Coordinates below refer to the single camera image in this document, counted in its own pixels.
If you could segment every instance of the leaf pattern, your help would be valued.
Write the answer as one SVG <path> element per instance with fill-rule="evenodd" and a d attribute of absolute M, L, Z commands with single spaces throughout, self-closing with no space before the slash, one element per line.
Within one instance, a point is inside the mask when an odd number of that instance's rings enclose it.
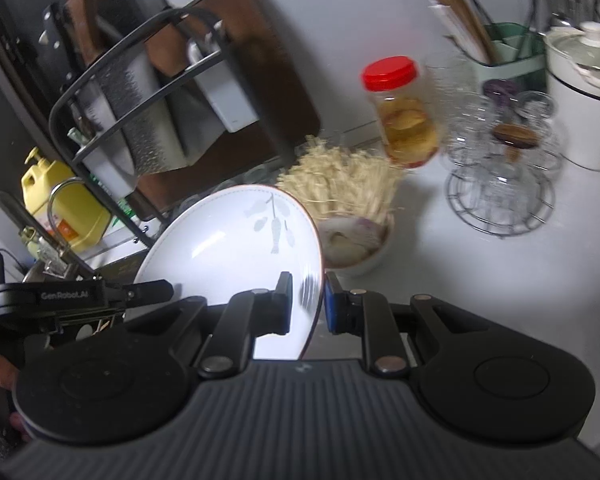
<path fill-rule="evenodd" d="M 285 235 L 286 235 L 286 243 L 289 244 L 289 247 L 293 247 L 296 244 L 296 238 L 294 237 L 294 234 L 292 233 L 291 229 L 289 229 L 289 227 L 286 226 L 286 220 L 285 220 Z"/>
<path fill-rule="evenodd" d="M 271 221 L 271 233 L 273 234 L 273 248 L 271 249 L 271 254 L 278 254 L 280 252 L 280 231 L 282 231 L 280 218 L 274 218 Z"/>
<path fill-rule="evenodd" d="M 276 207 L 278 208 L 278 211 L 282 213 L 282 216 L 289 216 L 289 208 L 282 200 L 276 202 Z"/>
<path fill-rule="evenodd" d="M 244 212 L 244 215 L 248 218 L 256 213 L 262 213 L 267 208 L 267 202 L 265 200 L 258 200 Z"/>
<path fill-rule="evenodd" d="M 253 225 L 253 230 L 258 232 L 261 231 L 262 228 L 267 224 L 267 217 L 263 216 L 262 218 L 258 218 L 256 223 Z"/>

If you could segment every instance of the plate rim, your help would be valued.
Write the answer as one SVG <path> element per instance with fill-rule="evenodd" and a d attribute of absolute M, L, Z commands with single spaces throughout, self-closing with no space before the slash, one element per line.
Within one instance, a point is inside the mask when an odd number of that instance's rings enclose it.
<path fill-rule="evenodd" d="M 137 283 L 136 280 L 138 279 L 138 276 L 144 272 L 145 267 L 148 265 L 148 263 L 150 261 L 150 256 L 152 256 L 152 253 L 154 251 L 158 250 L 162 241 L 164 241 L 164 239 L 166 238 L 166 235 L 169 233 L 170 230 L 175 229 L 176 226 L 180 222 L 184 221 L 184 219 L 189 214 L 191 214 L 194 209 L 202 207 L 204 205 L 204 203 L 206 203 L 206 202 L 210 202 L 211 197 L 218 198 L 218 196 L 222 196 L 224 194 L 229 194 L 230 192 L 235 191 L 236 188 L 239 188 L 239 187 L 265 190 L 267 192 L 271 192 L 271 190 L 273 190 L 274 192 L 278 192 L 278 193 L 281 193 L 282 195 L 285 195 L 290 200 L 292 200 L 293 202 L 296 203 L 296 205 L 300 208 L 301 212 L 304 213 L 306 218 L 309 220 L 309 224 L 311 225 L 311 228 L 314 230 L 315 239 L 318 242 L 318 255 L 320 256 L 320 273 L 319 273 L 320 274 L 320 278 L 319 278 L 320 293 L 318 294 L 317 304 L 316 304 L 315 313 L 314 313 L 314 319 L 312 320 L 311 328 L 309 329 L 309 335 L 307 336 L 306 342 L 304 343 L 301 351 L 298 354 L 298 359 L 301 359 L 302 356 L 304 355 L 304 353 L 306 352 L 306 350 L 309 346 L 309 343 L 311 342 L 311 339 L 314 336 L 315 327 L 318 324 L 317 322 L 318 322 L 318 317 L 320 316 L 322 298 L 324 296 L 325 267 L 324 267 L 324 256 L 322 254 L 322 244 L 320 243 L 320 236 L 318 235 L 318 229 L 315 225 L 314 219 L 311 218 L 311 215 L 309 215 L 309 212 L 306 210 L 304 205 L 302 205 L 302 203 L 296 197 L 294 197 L 293 195 L 291 195 L 290 193 L 288 193 L 286 191 L 283 191 L 275 186 L 268 186 L 266 184 L 237 184 L 236 186 L 227 187 L 225 189 L 221 189 L 220 191 L 216 191 L 215 193 L 208 194 L 202 200 L 199 200 L 198 202 L 196 202 L 195 204 L 192 204 L 189 208 L 184 210 L 180 214 L 180 216 L 178 216 L 173 222 L 171 222 L 167 226 L 167 228 L 158 236 L 155 243 L 152 245 L 152 247 L 149 248 L 149 252 L 145 256 L 144 260 L 142 261 L 142 264 L 140 265 L 138 272 L 136 272 L 136 276 L 134 277 L 134 283 Z"/>

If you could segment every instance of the white pot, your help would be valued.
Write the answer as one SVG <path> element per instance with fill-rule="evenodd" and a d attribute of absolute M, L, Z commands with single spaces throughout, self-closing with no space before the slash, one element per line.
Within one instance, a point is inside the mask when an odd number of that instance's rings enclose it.
<path fill-rule="evenodd" d="M 573 62 L 555 42 L 566 36 L 581 36 L 582 43 L 600 46 L 600 25 L 583 23 L 575 28 L 554 28 L 545 37 L 547 86 L 557 104 L 555 126 L 565 131 L 563 155 L 589 170 L 600 171 L 600 70 L 589 70 Z"/>

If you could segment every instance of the glass jar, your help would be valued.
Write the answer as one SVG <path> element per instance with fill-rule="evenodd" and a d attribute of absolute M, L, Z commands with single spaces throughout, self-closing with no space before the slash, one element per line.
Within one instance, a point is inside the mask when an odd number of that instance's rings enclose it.
<path fill-rule="evenodd" d="M 394 164 L 418 168 L 438 151 L 438 135 L 412 84 L 416 63 L 406 56 L 368 65 L 362 82 L 376 108 L 384 150 Z"/>
<path fill-rule="evenodd" d="M 457 50 L 434 52 L 425 58 L 425 75 L 432 118 L 438 136 L 446 136 L 448 123 L 458 108 L 458 100 L 467 92 L 476 92 L 474 70 L 468 58 Z"/>

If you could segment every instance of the white wall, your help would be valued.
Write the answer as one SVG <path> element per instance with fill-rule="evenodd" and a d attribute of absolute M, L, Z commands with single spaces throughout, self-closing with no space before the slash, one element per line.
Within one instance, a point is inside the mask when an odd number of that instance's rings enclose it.
<path fill-rule="evenodd" d="M 191 0 L 170 0 L 184 5 Z M 374 136 L 360 86 L 364 66 L 385 56 L 422 60 L 448 43 L 426 0 L 260 0 L 304 82 L 327 134 Z M 521 21 L 527 0 L 481 0 L 495 21 Z"/>
<path fill-rule="evenodd" d="M 0 248 L 8 250 L 21 265 L 31 266 L 33 258 L 27 251 L 20 237 L 18 236 L 18 227 L 0 208 Z M 18 270 L 16 263 L 9 254 L 2 254 L 4 258 L 5 278 L 8 283 L 20 282 L 23 279 L 22 273 Z"/>

